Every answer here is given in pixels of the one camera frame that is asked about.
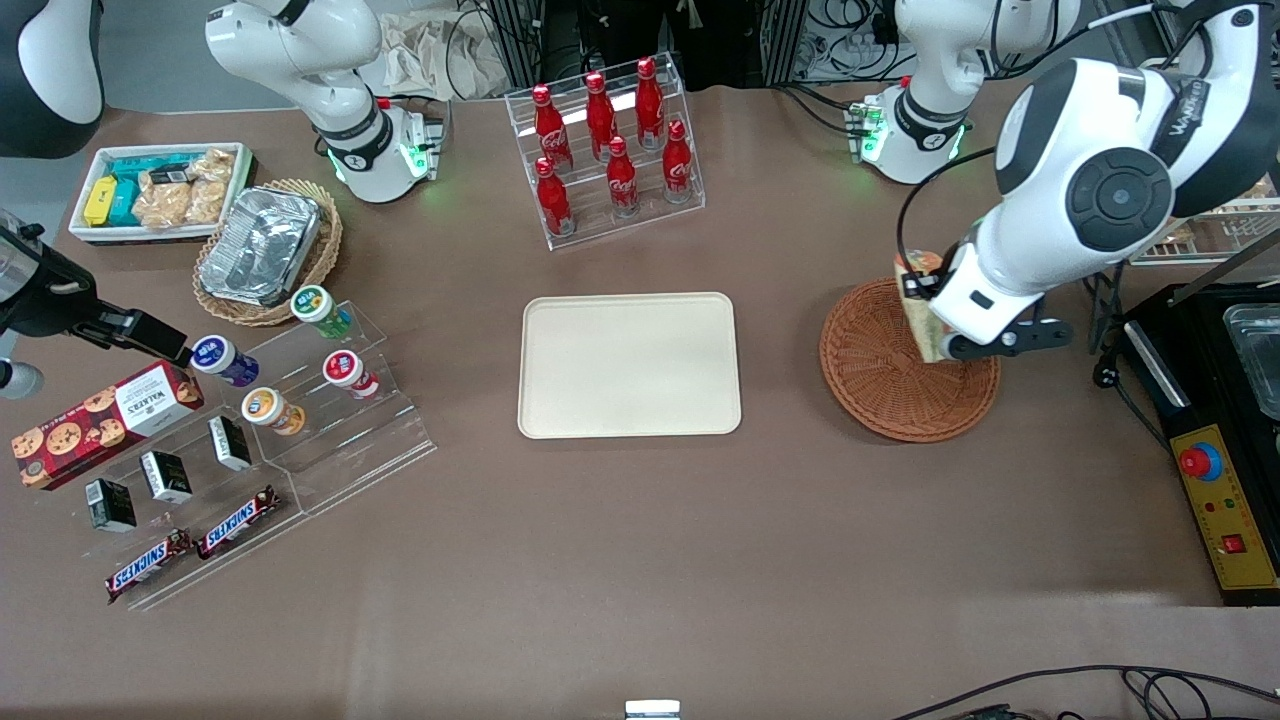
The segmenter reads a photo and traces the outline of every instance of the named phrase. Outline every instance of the red bottle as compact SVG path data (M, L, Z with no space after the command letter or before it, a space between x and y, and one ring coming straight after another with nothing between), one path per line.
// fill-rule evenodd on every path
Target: red bottle
M694 154L689 150L689 141L685 140L685 123L680 119L671 120L667 140L667 149L662 151L662 176L667 181L663 196L672 205L684 205L694 195L692 172Z
M557 172L573 169L573 152L568 149L568 131L564 118L552 105L552 90L545 85L534 86L534 129L543 145L543 156L556 165Z
M663 122L662 88L658 87L658 63L653 58L640 58L636 63L640 87L636 88L636 137L640 147L653 151L662 147Z
M543 206L547 231L556 237L573 234L577 225L573 224L573 213L568 208L564 182L556 177L556 164L547 158L539 158L534 163L534 169L538 172L538 204Z
M591 156L596 163L609 161L609 141L618 135L613 104L604 94L604 76L586 73L586 128L591 132Z
M613 201L613 214L630 218L640 210L640 193L636 190L636 168L627 158L627 141L613 136L609 141L609 167L604 172L609 178L609 200Z

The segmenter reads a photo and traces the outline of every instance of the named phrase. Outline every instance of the table surface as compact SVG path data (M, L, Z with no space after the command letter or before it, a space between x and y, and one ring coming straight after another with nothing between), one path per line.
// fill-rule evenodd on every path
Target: table surface
M968 149L992 141L1016 92L988 83ZM989 416L942 445L845 415L818 334L844 292L888 274L906 188L852 165L778 94L717 88L690 105L707 209L558 254L500 102L457 108L442 179L385 206L339 186L297 111L113 111L95 146L243 141L260 181L333 191L347 231L326 284L388 333L440 450L145 614L106 607L105 573L60 533L81 518L0 483L0 714L562 719L676 697L694 719L888 717L1083 662L1276 685L1276 611L1217 607L1171 462L1092 386L1080 341L1006 361ZM908 232L942 250L998 196L986 160L936 184ZM59 247L102 297L192 337L246 347L274 332L198 307L197 245L91 249L63 233ZM1169 282L1129 279L1138 295ZM735 304L736 432L520 434L530 300L689 291ZM1051 309L1083 320L1087 301L1060 288ZM23 340L17 357L47 387L6 404L0 434L145 363L70 338ZM1111 675L992 697L1135 712ZM1258 711L1219 697L1219 714Z

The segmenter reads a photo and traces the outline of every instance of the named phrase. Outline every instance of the wicker basket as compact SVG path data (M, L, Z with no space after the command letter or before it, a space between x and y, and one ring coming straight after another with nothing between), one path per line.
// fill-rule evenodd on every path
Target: wicker basket
M991 410L1000 360L924 363L896 282L872 281L836 304L822 328L822 374L845 410L882 436L954 438Z
M308 181L297 179L283 179L271 181L261 187L270 190L282 190L285 192L294 192L305 197L310 197L320 204L324 217L320 220L320 233L316 236L315 242L311 245L310 252L307 252L307 259L302 263L302 270L298 273L298 282L296 284L320 284L329 270L338 263L338 247L342 245L342 218L338 217L338 206L334 205L333 196L320 187L319 184ZM205 288L200 287L200 264L205 261L209 252L212 251L214 245L218 243L218 238L223 234L223 225L219 224L214 234L209 237L209 242L205 247L200 250L200 258L196 259L197 272L192 277L192 286L196 288L196 300L200 301L200 306L209 310L209 314L215 318L221 318L236 323L237 325L248 325L255 328L279 325L280 323L288 320L293 316L289 310L289 304L284 302L275 307L259 307L257 305L250 305L247 302L236 302L234 300L223 300L221 297L214 297L205 292Z

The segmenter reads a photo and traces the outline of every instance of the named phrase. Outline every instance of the acrylic bottle rack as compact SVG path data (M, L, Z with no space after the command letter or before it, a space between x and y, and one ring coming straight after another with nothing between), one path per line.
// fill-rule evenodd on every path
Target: acrylic bottle rack
M604 68L605 92L613 102L618 135L627 140L627 151L636 168L636 187L640 193L640 211L631 218L618 218L613 214L609 200L609 186L605 179L605 165L591 156L591 136L586 128L586 76L575 76L547 83L552 91L552 102L564 118L564 131L568 133L570 150L573 152L573 169L559 174L568 192L570 209L577 229L568 237L556 237L547 232L541 208L538 204L538 174L534 163L541 158L541 143L534 129L534 100L529 90L511 92L506 96L507 114L516 132L520 159L525 179L534 193L534 209L538 222L547 238L547 246L559 250L571 245L586 242L603 234L636 225L652 223L662 218L680 215L707 206L701 168L698 164L698 145L694 142L694 126L689 117L689 104L685 100L685 83L680 78L671 55L663 53L654 56L658 64L658 87L662 88L664 122L681 119L685 123L690 160L692 196L681 205L667 202L663 196L666 182L662 172L662 149L648 151L640 147L636 138L635 100L640 77L635 63Z
M210 560L195 550L173 559L118 602L145 610L221 570L279 537L285 529L323 514L356 493L387 479L435 450L413 402L401 392L384 356L387 336L351 302L340 305L352 318L342 340L326 340L300 324L248 350L261 368L257 380L233 388L212 375L200 375L205 405L163 434L147 439L95 468L56 492L40 493L37 505L74 516L69 532L83 537L84 592L99 593L109 575L133 562L174 528L198 541L266 486L280 505L259 519ZM378 374L380 387L356 400L320 374L324 359L338 348L358 354ZM306 425L294 436L278 436L239 415L241 400L256 387L274 387L306 411ZM252 466L234 471L214 456L209 420L224 415L244 430ZM151 498L138 459L159 450L182 457L192 497L182 505ZM129 488L137 528L108 533L90 527L83 487L95 478Z

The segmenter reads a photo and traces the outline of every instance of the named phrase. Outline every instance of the yellow package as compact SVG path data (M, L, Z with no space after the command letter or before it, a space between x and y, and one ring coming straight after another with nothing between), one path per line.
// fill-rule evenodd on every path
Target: yellow package
M105 225L111 214L111 200L115 197L115 176L99 178L88 192L84 204L84 222L92 227Z

